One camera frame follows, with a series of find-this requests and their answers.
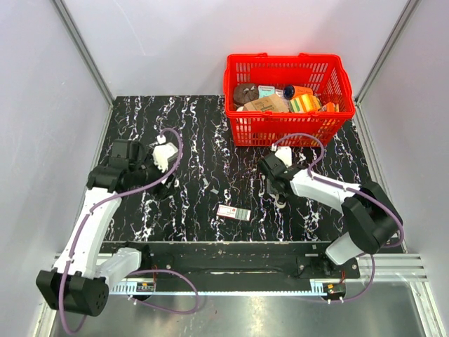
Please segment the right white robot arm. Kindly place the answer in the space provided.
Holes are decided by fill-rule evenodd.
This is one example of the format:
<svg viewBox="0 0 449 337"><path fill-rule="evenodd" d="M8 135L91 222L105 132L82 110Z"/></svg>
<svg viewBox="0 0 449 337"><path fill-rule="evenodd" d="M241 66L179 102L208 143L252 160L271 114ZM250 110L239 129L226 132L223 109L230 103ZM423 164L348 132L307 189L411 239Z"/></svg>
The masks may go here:
<svg viewBox="0 0 449 337"><path fill-rule="evenodd" d="M262 158L258 166L281 201L290 196L304 197L342 214L347 232L326 248L326 256L319 261L325 277L338 276L352 258L376 254L396 233L403 237L403 221L376 182L340 182L295 164L289 166L274 153Z"/></svg>

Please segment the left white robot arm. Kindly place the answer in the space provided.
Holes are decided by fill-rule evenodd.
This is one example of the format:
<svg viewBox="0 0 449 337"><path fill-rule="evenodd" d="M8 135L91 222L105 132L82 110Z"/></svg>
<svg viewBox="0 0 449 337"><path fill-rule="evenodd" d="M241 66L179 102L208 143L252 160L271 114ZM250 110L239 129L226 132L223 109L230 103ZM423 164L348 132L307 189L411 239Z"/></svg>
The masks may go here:
<svg viewBox="0 0 449 337"><path fill-rule="evenodd" d="M112 143L106 161L88 175L83 208L64 251L51 270L42 270L36 277L36 286L51 309L97 317L109 290L127 274L141 278L151 272L148 248L125 246L101 265L98 254L111 219L130 191L147 186L162 195L173 186L168 170L179 150L162 136L152 151L135 140Z"/></svg>

